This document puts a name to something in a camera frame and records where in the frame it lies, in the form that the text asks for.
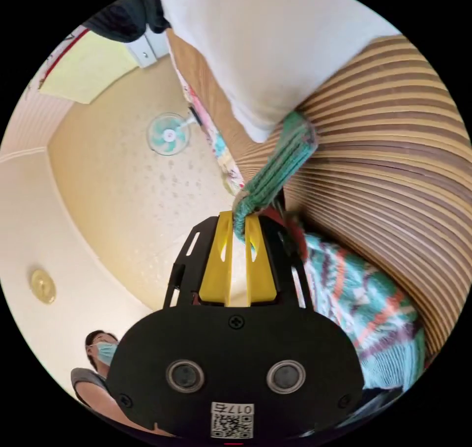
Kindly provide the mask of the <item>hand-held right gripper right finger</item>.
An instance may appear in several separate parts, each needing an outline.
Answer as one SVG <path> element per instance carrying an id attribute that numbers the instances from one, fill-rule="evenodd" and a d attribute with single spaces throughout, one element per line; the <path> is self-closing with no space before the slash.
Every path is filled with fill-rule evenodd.
<path id="1" fill-rule="evenodd" d="M 245 219 L 245 258 L 247 304 L 274 302 L 277 290 L 260 220 L 257 216 L 248 216 Z"/>

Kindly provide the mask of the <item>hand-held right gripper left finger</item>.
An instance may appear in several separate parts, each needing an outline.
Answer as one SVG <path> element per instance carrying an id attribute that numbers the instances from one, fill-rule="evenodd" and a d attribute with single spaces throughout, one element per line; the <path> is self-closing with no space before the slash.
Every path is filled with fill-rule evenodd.
<path id="1" fill-rule="evenodd" d="M 202 303 L 228 306 L 232 278 L 233 214 L 221 212 L 216 222 L 199 290 Z"/>

